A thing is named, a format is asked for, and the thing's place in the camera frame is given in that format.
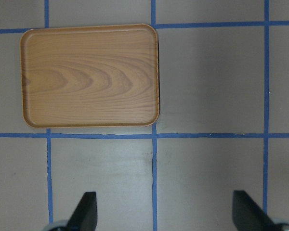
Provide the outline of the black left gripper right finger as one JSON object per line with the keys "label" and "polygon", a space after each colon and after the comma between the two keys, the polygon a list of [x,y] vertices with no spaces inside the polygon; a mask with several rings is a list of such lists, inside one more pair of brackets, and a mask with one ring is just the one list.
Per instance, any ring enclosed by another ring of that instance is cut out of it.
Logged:
{"label": "black left gripper right finger", "polygon": [[241,190],[233,192],[232,221],[238,231],[270,231],[275,226],[255,201]]}

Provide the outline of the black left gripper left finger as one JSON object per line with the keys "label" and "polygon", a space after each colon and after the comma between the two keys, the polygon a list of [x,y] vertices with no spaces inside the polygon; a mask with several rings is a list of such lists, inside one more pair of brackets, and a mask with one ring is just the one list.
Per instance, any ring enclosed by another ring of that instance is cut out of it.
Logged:
{"label": "black left gripper left finger", "polygon": [[66,224],[68,231],[95,231],[97,226],[96,192],[85,192]]}

